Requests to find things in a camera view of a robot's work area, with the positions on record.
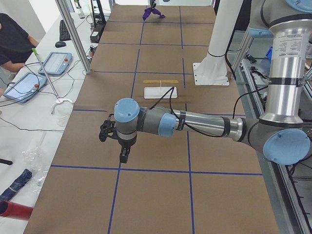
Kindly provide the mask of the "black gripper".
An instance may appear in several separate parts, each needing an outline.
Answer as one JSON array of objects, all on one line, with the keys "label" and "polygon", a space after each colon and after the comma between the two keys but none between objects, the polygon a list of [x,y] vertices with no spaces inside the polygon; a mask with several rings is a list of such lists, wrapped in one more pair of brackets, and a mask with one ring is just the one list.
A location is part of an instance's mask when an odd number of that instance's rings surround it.
[{"label": "black gripper", "polygon": [[155,8],[156,7],[156,0],[149,0],[149,4],[151,8]]},{"label": "black gripper", "polygon": [[122,133],[117,130],[118,142],[122,146],[119,161],[120,163],[127,163],[129,157],[129,148],[131,148],[137,141],[137,131],[131,133]]}]

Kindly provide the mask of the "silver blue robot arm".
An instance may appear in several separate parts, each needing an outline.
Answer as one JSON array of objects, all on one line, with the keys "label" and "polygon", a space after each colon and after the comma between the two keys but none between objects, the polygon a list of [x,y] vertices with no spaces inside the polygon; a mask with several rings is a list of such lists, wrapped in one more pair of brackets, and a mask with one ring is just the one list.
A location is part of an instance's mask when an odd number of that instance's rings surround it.
[{"label": "silver blue robot arm", "polygon": [[159,105],[140,107],[134,99],[120,99],[115,104],[112,123],[112,138],[121,145],[120,162],[127,162],[138,132],[170,137],[174,131],[184,129],[208,137],[230,137],[280,165],[306,159],[312,142],[302,129],[298,110],[311,30],[311,1],[254,0],[250,32],[273,36],[265,112],[258,119],[214,117]]}]

